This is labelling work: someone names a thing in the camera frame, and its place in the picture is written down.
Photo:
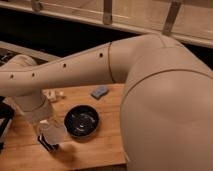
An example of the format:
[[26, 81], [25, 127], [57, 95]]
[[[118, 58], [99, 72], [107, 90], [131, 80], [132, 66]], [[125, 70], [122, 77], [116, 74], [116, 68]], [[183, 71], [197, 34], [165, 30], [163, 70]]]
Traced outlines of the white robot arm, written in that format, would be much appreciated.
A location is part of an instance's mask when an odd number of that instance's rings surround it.
[[125, 86], [128, 171], [213, 171], [213, 70], [171, 37], [126, 38], [45, 64], [19, 54], [0, 67], [0, 96], [30, 123], [52, 115], [45, 89], [110, 83]]

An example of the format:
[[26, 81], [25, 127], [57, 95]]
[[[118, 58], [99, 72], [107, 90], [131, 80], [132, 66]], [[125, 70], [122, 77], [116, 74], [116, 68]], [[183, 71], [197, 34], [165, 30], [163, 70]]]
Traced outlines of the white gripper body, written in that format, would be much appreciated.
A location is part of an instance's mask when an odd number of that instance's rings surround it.
[[64, 140], [65, 126], [57, 120], [42, 120], [38, 124], [38, 132], [50, 145], [56, 145]]

